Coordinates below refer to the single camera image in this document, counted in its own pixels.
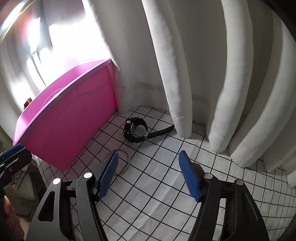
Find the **person's hand on gripper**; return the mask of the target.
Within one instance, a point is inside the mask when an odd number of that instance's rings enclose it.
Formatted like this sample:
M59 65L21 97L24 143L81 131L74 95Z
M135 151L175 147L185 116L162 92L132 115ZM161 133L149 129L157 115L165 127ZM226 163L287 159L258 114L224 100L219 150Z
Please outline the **person's hand on gripper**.
M3 197L3 205L2 205L4 212L5 212L5 221L13 234L15 235L17 240L23 240L24 238L24 231L20 224L20 219L16 216L15 210L12 207L11 202L9 201L8 197Z

